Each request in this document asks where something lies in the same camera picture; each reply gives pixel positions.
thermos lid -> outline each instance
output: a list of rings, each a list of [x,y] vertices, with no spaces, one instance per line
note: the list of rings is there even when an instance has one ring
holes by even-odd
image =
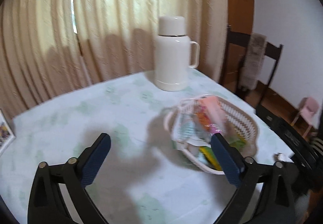
[[[159,17],[158,35],[164,35],[164,36],[186,35],[185,18],[183,16]]]

brown wooden door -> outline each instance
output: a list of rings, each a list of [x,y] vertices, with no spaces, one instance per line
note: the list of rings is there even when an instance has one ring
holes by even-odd
[[[228,0],[228,24],[232,26],[232,31],[251,34],[253,21],[254,0]],[[238,63],[244,51],[240,46],[229,46],[224,84],[236,80]]]

white wall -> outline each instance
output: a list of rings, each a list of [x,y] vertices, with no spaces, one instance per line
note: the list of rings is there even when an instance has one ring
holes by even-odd
[[[304,97],[323,100],[323,7],[319,0],[255,0],[253,32],[284,45],[271,88],[294,107]],[[266,57],[260,81],[273,60]],[[318,125],[320,112],[314,118]]]

small pink chair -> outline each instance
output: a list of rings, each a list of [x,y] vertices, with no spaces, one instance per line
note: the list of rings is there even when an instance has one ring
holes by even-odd
[[[308,133],[309,130],[312,127],[312,119],[313,116],[316,114],[316,112],[319,110],[319,103],[313,98],[313,97],[308,97],[305,100],[305,103],[303,107],[299,110],[298,114],[296,115],[295,119],[291,123],[291,126],[294,126],[296,121],[298,120],[299,116],[301,115],[302,118],[308,123],[308,128],[303,134],[303,137],[305,137]]]

curtain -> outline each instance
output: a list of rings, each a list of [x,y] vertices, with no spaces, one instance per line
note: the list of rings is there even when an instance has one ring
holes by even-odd
[[[227,0],[5,0],[0,108],[13,117],[60,94],[152,70],[158,17],[186,18],[199,69],[218,80]]]

